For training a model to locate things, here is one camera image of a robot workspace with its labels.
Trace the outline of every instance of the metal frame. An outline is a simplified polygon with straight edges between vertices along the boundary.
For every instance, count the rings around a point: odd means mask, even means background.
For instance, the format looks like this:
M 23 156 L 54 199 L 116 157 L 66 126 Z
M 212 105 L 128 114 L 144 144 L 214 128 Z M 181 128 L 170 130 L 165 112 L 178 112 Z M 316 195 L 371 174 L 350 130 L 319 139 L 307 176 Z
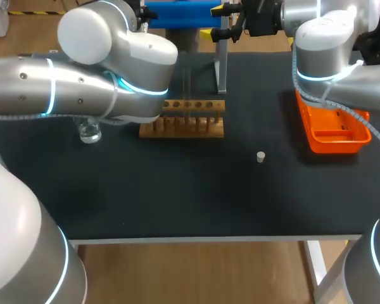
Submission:
M 221 17 L 221 29 L 228 29 L 229 17 Z M 218 94 L 227 92 L 227 60 L 228 60 L 228 41 L 220 40 L 215 45 L 214 67 L 217 80 Z

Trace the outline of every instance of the white cable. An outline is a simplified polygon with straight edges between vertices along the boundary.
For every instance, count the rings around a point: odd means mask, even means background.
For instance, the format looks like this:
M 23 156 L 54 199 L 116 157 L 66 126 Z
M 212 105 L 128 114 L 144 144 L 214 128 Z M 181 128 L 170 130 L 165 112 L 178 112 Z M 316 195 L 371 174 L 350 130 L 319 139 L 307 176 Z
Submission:
M 294 84 L 297 92 L 302 96 L 302 98 L 304 98 L 308 101 L 311 101 L 313 103 L 321 103 L 322 100 L 320 98 L 316 98 L 314 96 L 311 96 L 301 89 L 301 87 L 298 85 L 297 77 L 298 77 L 298 75 L 297 75 L 296 44 L 294 43 L 294 46 L 293 46 L 293 84 Z M 347 112 L 347 114 L 351 115 L 353 118 L 357 119 L 359 122 L 364 124 L 373 133 L 373 135 L 376 136 L 380 140 L 380 132 L 377 131 L 376 128 L 373 127 L 370 122 L 368 122 L 366 119 L 364 119 L 356 111 L 353 111 L 352 109 L 348 108 L 347 106 L 344 106 L 342 104 L 336 103 L 336 102 L 328 100 L 328 99 L 325 99 L 324 102 L 326 105 L 329 105 L 329 106 L 338 108 L 344 112 Z
M 130 122 L 127 120 L 114 120 L 114 119 L 105 119 L 105 118 L 96 118 L 89 115 L 71 115 L 71 114 L 28 114 L 28 115 L 0 115 L 0 121 L 2 122 L 15 122 L 19 120 L 34 120 L 34 119 L 43 119 L 43 118 L 58 118 L 58 117 L 81 117 L 81 118 L 94 118 L 98 122 L 107 125 L 126 125 Z
M 108 106 L 107 110 L 100 116 L 100 119 L 106 118 L 108 114 L 114 109 L 115 102 L 117 101 L 118 97 L 118 80 L 115 77 L 114 73 L 111 73 L 110 71 L 104 71 L 104 74 L 108 74 L 112 77 L 113 83 L 114 83 L 114 91 L 113 91 L 113 97 L 111 99 L 110 105 Z

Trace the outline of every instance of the glowing blue ring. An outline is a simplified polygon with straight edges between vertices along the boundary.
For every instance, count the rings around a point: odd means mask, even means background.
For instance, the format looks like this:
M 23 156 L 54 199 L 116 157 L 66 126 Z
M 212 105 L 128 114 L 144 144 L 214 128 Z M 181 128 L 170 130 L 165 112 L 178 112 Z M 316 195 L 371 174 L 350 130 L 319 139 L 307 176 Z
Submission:
M 51 114 L 53 106 L 55 104 L 55 91 L 56 91 L 56 79 L 54 75 L 54 66 L 52 60 L 49 58 L 46 58 L 46 61 L 48 62 L 49 65 L 49 74 L 51 76 L 51 98 L 49 99 L 49 106 L 48 110 L 46 110 L 45 114 Z
M 122 12 L 122 10 L 117 5 L 115 5 L 114 3 L 105 1 L 105 0 L 99 0 L 98 2 L 103 2 L 103 3 L 109 4 L 112 7 L 114 7 L 116 10 L 118 10 L 120 12 L 120 14 L 122 15 L 122 17 L 124 18 L 125 25 L 127 26 L 127 30 L 129 29 L 127 17 L 125 17 L 124 13 Z
M 123 85 L 125 85 L 129 89 L 133 90 L 134 92 L 138 92 L 138 93 L 142 93 L 142 94 L 146 94 L 146 95 L 161 96 L 161 95 L 165 95 L 168 91 L 168 89 L 166 89 L 164 91 L 148 91 L 148 90 L 140 89 L 140 88 L 128 83 L 123 78 L 121 78 L 121 82 Z
M 377 220 L 377 222 L 374 224 L 373 231 L 372 231 L 372 236 L 370 238 L 370 248 L 371 248 L 371 251 L 372 251 L 372 257 L 373 257 L 374 266 L 376 266 L 377 272 L 379 273 L 379 276 L 380 276 L 380 264 L 379 264 L 379 261 L 377 260 L 376 251 L 374 249 L 374 233 L 376 231 L 376 227 L 377 227 L 377 224 L 379 223 L 379 221 L 380 220 Z
M 328 76 L 328 77 L 309 77 L 309 76 L 305 76 L 305 75 L 301 74 L 300 71 L 298 71 L 298 70 L 297 70 L 297 74 L 300 78 L 305 79 L 305 80 L 309 80 L 309 81 L 327 81 L 327 80 L 335 79 L 339 75 L 339 74 L 337 74 L 337 75 Z
M 46 300 L 45 304 L 50 304 L 53 301 L 53 299 L 55 298 L 56 294 L 58 293 L 59 289 L 62 286 L 63 280 L 65 280 L 66 271 L 68 269 L 68 264 L 69 264 L 68 241 L 66 240 L 66 237 L 65 237 L 65 235 L 63 234 L 63 232 L 62 232 L 62 230 L 60 228 L 59 228 L 59 231 L 61 232 L 61 234 L 63 236 L 63 243 L 65 244 L 65 264 L 63 266 L 62 275 L 61 275 L 61 277 L 59 279 L 59 282 L 56 285 L 55 289 L 53 290 L 51 296 L 48 298 L 48 300 Z

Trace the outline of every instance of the cable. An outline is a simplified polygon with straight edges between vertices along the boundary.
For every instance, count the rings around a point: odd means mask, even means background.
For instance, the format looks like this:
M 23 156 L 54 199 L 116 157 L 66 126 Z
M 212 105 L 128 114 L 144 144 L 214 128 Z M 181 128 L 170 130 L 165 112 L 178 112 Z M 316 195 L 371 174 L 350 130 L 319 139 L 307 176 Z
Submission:
M 59 118 L 59 117 L 81 117 L 81 118 L 92 118 L 89 115 L 71 115 L 71 114 L 28 114 L 28 115 L 0 115 L 0 121 L 2 122 L 16 122 L 19 120 L 34 120 L 34 119 L 44 119 L 44 118 Z M 107 125 L 127 125 L 131 123 L 128 120 L 118 120 L 109 118 L 96 118 L 98 122 Z
M 316 98 L 314 96 L 311 96 L 301 89 L 301 87 L 298 85 L 298 78 L 297 77 L 298 77 L 297 76 L 297 55 L 296 55 L 296 44 L 294 43 L 294 46 L 293 46 L 293 84 L 294 84 L 296 90 L 298 91 L 298 93 L 304 99 L 311 101 L 313 103 L 321 103 L 322 100 L 320 98 Z M 351 115 L 353 118 L 357 119 L 359 122 L 364 124 L 373 133 L 373 135 L 376 136 L 380 140 L 380 132 L 377 131 L 376 128 L 373 127 L 373 125 L 370 122 L 368 122 L 364 117 L 362 117 L 356 111 L 348 108 L 347 106 L 344 106 L 343 104 L 339 104 L 339 103 L 336 103 L 336 102 L 328 100 L 328 99 L 324 99 L 322 102 L 328 106 L 338 108 L 338 109 L 346 112 L 347 114 Z

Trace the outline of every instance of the wooden test tube rack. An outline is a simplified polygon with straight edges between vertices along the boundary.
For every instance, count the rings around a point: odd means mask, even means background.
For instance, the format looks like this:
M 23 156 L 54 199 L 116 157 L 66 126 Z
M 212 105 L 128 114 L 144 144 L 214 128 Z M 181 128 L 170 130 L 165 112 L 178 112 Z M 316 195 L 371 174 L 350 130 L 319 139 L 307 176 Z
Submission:
M 168 99 L 161 117 L 139 128 L 141 138 L 211 138 L 224 136 L 224 100 Z

